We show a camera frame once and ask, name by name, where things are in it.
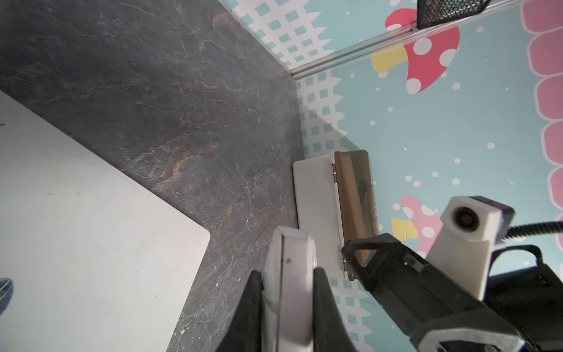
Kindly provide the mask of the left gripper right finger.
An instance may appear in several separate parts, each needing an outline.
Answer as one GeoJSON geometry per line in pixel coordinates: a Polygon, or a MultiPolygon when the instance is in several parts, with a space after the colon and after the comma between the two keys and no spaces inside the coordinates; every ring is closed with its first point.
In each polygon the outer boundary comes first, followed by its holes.
{"type": "Polygon", "coordinates": [[[323,268],[313,271],[313,344],[314,352],[356,352],[323,268]]]}

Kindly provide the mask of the brown lidded storage box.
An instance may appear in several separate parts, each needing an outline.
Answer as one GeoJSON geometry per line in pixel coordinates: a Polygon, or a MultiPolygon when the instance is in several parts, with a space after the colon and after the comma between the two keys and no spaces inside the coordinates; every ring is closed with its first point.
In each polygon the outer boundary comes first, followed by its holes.
{"type": "Polygon", "coordinates": [[[315,241],[318,265],[330,277],[355,280],[342,248],[378,234],[369,153],[336,151],[296,161],[293,181],[299,229],[315,241]]]}

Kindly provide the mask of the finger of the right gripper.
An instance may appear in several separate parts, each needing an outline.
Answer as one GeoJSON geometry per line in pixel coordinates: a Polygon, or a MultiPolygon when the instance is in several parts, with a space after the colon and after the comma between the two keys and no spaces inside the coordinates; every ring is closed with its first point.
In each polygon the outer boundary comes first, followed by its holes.
{"type": "Polygon", "coordinates": [[[389,234],[348,241],[342,254],[404,334],[485,331],[485,305],[389,234]]]}

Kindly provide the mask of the silver laptop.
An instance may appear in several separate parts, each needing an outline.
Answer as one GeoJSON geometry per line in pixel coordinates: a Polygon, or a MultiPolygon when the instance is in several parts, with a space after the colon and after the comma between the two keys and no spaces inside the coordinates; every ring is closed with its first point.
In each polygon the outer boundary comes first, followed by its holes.
{"type": "Polygon", "coordinates": [[[210,239],[1,96],[1,350],[167,350],[210,239]]]}

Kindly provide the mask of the white wireless mouse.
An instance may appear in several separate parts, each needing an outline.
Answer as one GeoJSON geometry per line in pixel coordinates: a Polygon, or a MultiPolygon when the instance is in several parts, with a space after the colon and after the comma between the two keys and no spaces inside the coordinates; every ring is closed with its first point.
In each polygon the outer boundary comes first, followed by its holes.
{"type": "Polygon", "coordinates": [[[279,226],[262,273],[262,350],[313,350],[315,242],[307,233],[279,226]]]}

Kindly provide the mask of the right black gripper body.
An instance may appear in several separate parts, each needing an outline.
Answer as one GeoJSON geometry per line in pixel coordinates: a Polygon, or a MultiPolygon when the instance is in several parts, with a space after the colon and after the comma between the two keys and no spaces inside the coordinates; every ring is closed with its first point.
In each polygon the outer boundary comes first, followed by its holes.
{"type": "Polygon", "coordinates": [[[562,281],[538,246],[512,246],[536,263],[486,278],[479,300],[438,269],[420,274],[433,294],[430,314],[411,333],[418,351],[561,351],[562,281]]]}

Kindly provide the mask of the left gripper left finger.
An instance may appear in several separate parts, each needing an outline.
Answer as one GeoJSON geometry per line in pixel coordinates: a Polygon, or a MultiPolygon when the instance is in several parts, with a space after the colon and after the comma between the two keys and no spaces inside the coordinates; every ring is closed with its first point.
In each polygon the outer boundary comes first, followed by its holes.
{"type": "Polygon", "coordinates": [[[262,275],[252,271],[217,352],[261,352],[262,275]]]}

